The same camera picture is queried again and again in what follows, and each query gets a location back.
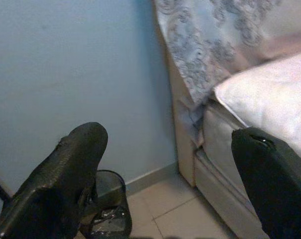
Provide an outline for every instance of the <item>bed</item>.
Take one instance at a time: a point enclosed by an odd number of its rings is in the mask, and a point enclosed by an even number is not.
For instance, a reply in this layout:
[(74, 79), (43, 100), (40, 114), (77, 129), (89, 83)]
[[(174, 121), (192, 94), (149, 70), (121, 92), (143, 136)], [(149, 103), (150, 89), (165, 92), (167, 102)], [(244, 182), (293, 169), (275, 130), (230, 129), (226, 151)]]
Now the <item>bed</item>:
[(236, 169), (231, 133), (260, 127), (301, 157), (301, 0), (157, 0), (156, 8), (179, 171), (239, 238), (268, 238)]

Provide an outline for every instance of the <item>floor tile grout line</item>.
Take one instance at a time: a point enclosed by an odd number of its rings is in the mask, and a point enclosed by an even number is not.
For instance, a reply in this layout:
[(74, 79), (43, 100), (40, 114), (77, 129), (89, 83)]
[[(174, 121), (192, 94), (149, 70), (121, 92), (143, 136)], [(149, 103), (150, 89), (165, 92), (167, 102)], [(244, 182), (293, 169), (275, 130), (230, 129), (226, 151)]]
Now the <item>floor tile grout line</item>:
[(187, 201), (181, 203), (180, 205), (178, 205), (178, 206), (176, 206), (176, 207), (174, 207), (174, 208), (168, 210), (167, 212), (165, 212), (165, 213), (163, 213), (163, 214), (161, 214), (161, 215), (159, 215), (159, 216), (156, 216), (156, 217), (152, 216), (152, 217), (153, 217), (154, 220), (156, 220), (156, 219), (160, 218), (161, 216), (166, 215), (167, 213), (173, 211), (174, 209), (177, 209), (178, 207), (181, 207), (182, 205), (184, 205), (184, 204), (190, 202), (191, 200), (196, 199), (197, 197), (198, 197), (198, 196), (194, 196), (193, 198), (191, 198), (191, 199), (189, 199), (189, 200), (187, 200)]
[(151, 220), (141, 223), (141, 224), (140, 224), (138, 227), (136, 227), (135, 229), (138, 229), (138, 228), (140, 228), (140, 227), (143, 227), (143, 226), (147, 225), (148, 223), (150, 223), (150, 222), (152, 222), (152, 221), (155, 220), (155, 219), (154, 219), (154, 216), (153, 216), (152, 213), (150, 212), (149, 205), (147, 204), (146, 200), (143, 198), (142, 195), (140, 195), (139, 197), (140, 197), (139, 200), (141, 200), (141, 201), (143, 202), (143, 204), (144, 204), (145, 207), (146, 207), (146, 210), (148, 211), (149, 215), (151, 216)]
[(158, 231), (159, 231), (159, 233), (160, 233), (160, 235), (161, 235), (161, 238), (164, 239), (164, 235), (162, 235), (162, 233), (161, 233), (161, 231), (160, 231), (160, 229), (159, 229), (159, 226), (158, 226), (156, 220), (154, 219), (153, 221), (154, 221), (154, 223), (156, 224), (156, 227), (157, 227), (157, 229), (158, 229)]

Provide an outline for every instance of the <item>light blue wall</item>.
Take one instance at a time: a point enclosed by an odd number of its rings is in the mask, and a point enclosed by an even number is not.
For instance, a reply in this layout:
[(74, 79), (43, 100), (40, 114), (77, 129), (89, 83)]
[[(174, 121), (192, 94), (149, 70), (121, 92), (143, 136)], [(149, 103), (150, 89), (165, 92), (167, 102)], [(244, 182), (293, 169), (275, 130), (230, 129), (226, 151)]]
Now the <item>light blue wall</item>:
[(0, 0), (0, 177), (12, 190), (87, 121), (126, 181), (176, 160), (149, 0)]

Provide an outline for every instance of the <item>baseboard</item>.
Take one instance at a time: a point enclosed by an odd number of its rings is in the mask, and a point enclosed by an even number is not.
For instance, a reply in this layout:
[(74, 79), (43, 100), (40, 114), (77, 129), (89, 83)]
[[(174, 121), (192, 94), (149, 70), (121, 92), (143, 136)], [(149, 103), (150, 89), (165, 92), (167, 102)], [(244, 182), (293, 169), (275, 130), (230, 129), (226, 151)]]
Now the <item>baseboard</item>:
[(178, 162), (174, 162), (166, 167), (148, 172), (126, 183), (126, 195), (130, 196), (135, 194), (176, 174), (178, 174)]

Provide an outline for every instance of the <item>tile floor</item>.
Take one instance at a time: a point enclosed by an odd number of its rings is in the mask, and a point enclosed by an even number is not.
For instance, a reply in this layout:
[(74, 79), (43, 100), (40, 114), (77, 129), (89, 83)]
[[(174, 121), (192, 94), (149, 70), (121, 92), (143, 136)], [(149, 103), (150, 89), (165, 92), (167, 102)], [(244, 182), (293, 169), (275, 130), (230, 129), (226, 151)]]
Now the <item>tile floor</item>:
[(128, 203), (132, 238), (237, 239), (200, 192), (180, 175), (129, 196)]

